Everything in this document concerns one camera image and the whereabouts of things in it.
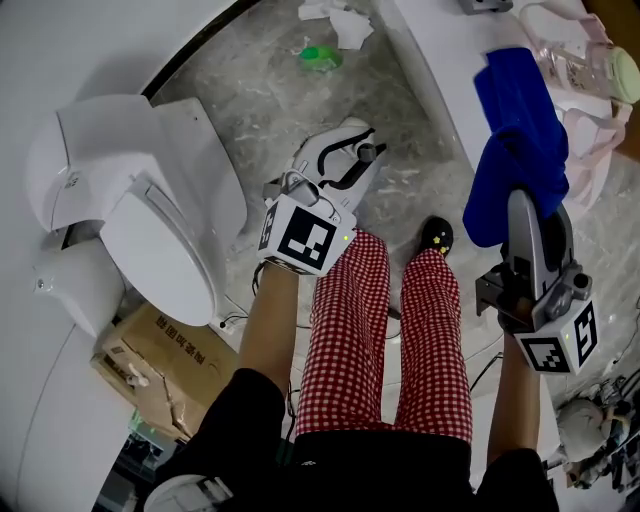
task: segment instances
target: blue towel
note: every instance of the blue towel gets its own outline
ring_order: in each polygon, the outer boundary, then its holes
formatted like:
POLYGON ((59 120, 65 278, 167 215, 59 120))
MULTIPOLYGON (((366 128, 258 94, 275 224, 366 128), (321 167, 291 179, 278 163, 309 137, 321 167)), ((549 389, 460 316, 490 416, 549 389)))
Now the blue towel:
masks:
POLYGON ((463 216, 469 237, 480 247, 507 241, 507 202, 514 189, 527 190, 545 219, 569 191, 567 133, 533 55, 526 48, 508 48, 487 57, 489 66, 475 86, 492 135, 463 216))

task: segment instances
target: person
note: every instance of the person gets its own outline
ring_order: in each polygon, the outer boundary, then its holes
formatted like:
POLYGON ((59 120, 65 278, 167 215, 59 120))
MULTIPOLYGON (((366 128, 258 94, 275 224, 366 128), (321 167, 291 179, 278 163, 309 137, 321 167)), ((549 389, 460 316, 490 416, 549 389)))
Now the person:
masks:
POLYGON ((202 475, 226 490, 221 510, 558 510, 535 449, 540 380, 505 334, 504 360, 476 493, 469 484, 471 399, 460 292, 445 258, 453 230, 423 228, 401 294, 402 384, 394 424, 381 421, 389 309, 385 244, 359 231, 317 282, 292 461, 276 454, 290 391, 298 276, 267 264, 228 386, 158 482, 202 475))

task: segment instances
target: black shoe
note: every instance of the black shoe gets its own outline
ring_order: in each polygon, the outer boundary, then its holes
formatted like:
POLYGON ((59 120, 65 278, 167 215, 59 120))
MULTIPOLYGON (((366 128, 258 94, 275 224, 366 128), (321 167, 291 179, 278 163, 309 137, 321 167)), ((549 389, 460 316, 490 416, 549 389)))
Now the black shoe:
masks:
POLYGON ((422 238, 417 254, 427 249, 435 249, 446 258, 451 252, 452 246, 453 228, 451 224, 441 217, 429 217, 422 228, 422 238))

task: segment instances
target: floor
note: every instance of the floor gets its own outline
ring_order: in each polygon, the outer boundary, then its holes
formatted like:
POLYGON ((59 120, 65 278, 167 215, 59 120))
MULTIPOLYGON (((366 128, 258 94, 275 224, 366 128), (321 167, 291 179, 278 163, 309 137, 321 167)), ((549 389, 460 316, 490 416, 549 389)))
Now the floor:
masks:
MULTIPOLYGON (((285 162, 309 135, 355 115, 376 128, 389 145, 387 162, 360 205, 359 225, 387 242, 392 264, 392 303, 398 303, 402 269, 415 248, 422 221, 431 214, 453 224, 456 240, 449 263, 461 288, 462 346, 474 379, 500 350, 495 314, 475 314, 475 279, 499 262, 497 249, 479 249, 467 237, 462 212, 473 173, 453 159, 438 127, 425 115, 396 61, 381 25, 366 1, 349 4, 373 14, 375 33, 361 51, 345 52, 341 68, 304 72, 297 54, 306 46, 336 45, 328 20, 301 22, 300 0, 262 0, 209 40, 153 99, 155 104, 198 97, 222 139, 246 195, 245 229, 227 255, 228 295, 243 309, 251 306, 256 241, 265 208, 262 185, 279 176, 285 162)), ((602 347, 577 378, 548 379, 555 403, 594 379, 627 344, 640 293, 640 165, 614 158, 602 198, 575 229, 576 254, 593 276, 599 297, 602 347)), ((301 284, 298 321, 308 325, 313 279, 301 284)), ((243 321, 226 335, 237 346, 243 321)), ((391 321, 389 333, 398 332, 391 321)), ((395 415, 400 382, 400 340, 388 342, 384 419, 395 415)), ((299 329, 292 382, 299 386, 309 331, 299 329)), ((631 350, 619 365, 637 365, 631 350)), ((495 387, 499 366, 483 378, 476 393, 495 387)))

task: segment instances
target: checkered pants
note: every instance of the checkered pants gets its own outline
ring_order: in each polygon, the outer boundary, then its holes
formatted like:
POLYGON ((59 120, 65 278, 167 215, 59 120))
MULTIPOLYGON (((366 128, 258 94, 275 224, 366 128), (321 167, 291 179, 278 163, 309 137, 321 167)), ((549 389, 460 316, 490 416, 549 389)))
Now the checkered pants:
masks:
POLYGON ((440 253, 407 266, 402 284, 402 386, 394 425, 381 421, 389 256, 358 236, 318 280, 297 435, 327 430, 438 434, 471 443, 471 399, 460 349, 460 292, 440 253))

